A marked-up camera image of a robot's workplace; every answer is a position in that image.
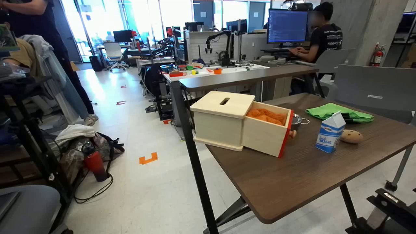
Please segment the black robot arm in background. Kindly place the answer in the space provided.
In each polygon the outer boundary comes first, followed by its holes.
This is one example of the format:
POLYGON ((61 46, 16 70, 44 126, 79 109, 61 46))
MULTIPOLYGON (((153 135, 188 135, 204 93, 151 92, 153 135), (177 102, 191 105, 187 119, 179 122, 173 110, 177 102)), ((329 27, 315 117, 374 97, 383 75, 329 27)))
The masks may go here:
POLYGON ((205 40, 205 52, 212 53, 213 50, 217 50, 218 63, 221 66, 233 66, 233 61, 230 58, 230 40, 231 40, 231 32, 227 30, 209 35, 205 40), (217 45, 212 45, 212 41, 214 39, 218 40, 217 45))

